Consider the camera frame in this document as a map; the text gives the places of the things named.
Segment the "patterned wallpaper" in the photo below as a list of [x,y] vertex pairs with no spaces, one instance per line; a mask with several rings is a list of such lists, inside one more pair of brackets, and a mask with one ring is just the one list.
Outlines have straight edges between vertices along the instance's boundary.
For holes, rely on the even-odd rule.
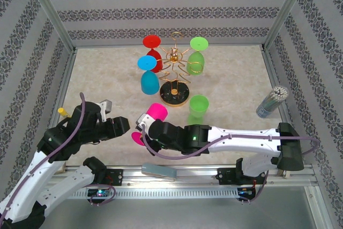
[[163,43],[181,31],[189,43],[263,43],[285,0],[51,0],[76,46]]
[[297,0],[270,48],[279,83],[290,89],[286,104],[292,124],[321,141],[305,160],[317,166],[334,228],[343,228],[341,1]]
[[16,185],[53,114],[70,53],[38,0],[0,0],[0,195]]

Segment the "green cup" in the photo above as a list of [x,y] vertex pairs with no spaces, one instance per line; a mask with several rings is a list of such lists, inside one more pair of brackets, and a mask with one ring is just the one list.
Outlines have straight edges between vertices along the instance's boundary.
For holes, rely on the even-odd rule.
[[203,95],[195,95],[189,101],[189,111],[195,118],[201,118],[205,115],[210,102]]
[[188,58],[187,72],[191,75],[201,75],[204,71],[205,59],[200,52],[192,53]]

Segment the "purple cable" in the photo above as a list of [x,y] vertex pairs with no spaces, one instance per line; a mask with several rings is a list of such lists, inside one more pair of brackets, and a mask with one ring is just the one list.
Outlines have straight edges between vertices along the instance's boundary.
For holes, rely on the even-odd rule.
[[316,145],[313,146],[310,150],[305,151],[304,153],[302,153],[303,155],[306,155],[310,152],[312,152],[313,150],[315,150],[316,148],[319,147],[319,140],[316,138],[311,138],[311,137],[297,137],[297,136],[263,136],[263,135],[244,135],[244,134],[229,134],[223,137],[220,137],[218,139],[215,139],[214,141],[208,143],[206,146],[202,147],[201,149],[197,150],[196,152],[189,154],[189,155],[185,155],[185,156],[180,156],[180,157],[170,157],[170,156],[165,156],[162,154],[158,154],[156,151],[154,151],[148,144],[148,142],[146,141],[145,138],[145,125],[142,124],[142,135],[143,135],[143,142],[144,145],[146,146],[146,148],[153,153],[155,156],[159,157],[159,158],[164,158],[164,159],[169,159],[169,160],[181,160],[181,159],[186,159],[186,158],[191,158],[191,157],[195,157],[198,154],[201,154],[204,150],[208,149],[210,146],[212,146],[213,144],[222,141],[223,139],[231,139],[231,138],[247,138],[247,139],[298,139],[298,140],[304,140],[304,141],[313,141],[316,142]]
[[86,109],[86,101],[85,101],[85,96],[82,92],[80,92],[80,97],[81,97],[81,116],[80,116],[80,120],[77,123],[75,130],[72,132],[72,134],[68,137],[68,139],[65,140],[65,142],[59,146],[57,149],[55,149],[52,153],[50,153],[49,155],[47,155],[42,161],[40,161],[28,174],[26,177],[23,178],[23,180],[21,181],[21,183],[18,185],[18,187],[16,188],[16,190],[14,191],[14,193],[12,194],[12,196],[10,197],[10,200],[8,201],[4,212],[1,215],[0,218],[0,228],[2,227],[2,223],[6,217],[6,214],[11,206],[11,204],[13,203],[14,198],[16,197],[16,195],[18,194],[18,192],[20,191],[20,189],[23,187],[23,185],[25,184],[25,182],[31,177],[31,175],[43,164],[45,163],[47,160],[49,160],[52,156],[54,156],[55,154],[57,154],[62,148],[64,148],[75,136],[75,134],[77,133],[77,131],[80,129],[82,121],[84,119],[84,115],[85,115],[85,109]]
[[116,193],[117,193],[116,189],[112,185],[107,185],[107,184],[89,184],[85,188],[87,188],[87,187],[106,187],[106,188],[111,188],[113,190],[113,195],[111,196],[111,198],[108,198],[107,200],[105,200],[105,201],[103,201],[101,203],[93,203],[92,199],[95,196],[92,196],[91,199],[90,199],[91,205],[96,205],[96,206],[105,205],[105,204],[111,202],[113,200],[113,198],[116,196]]

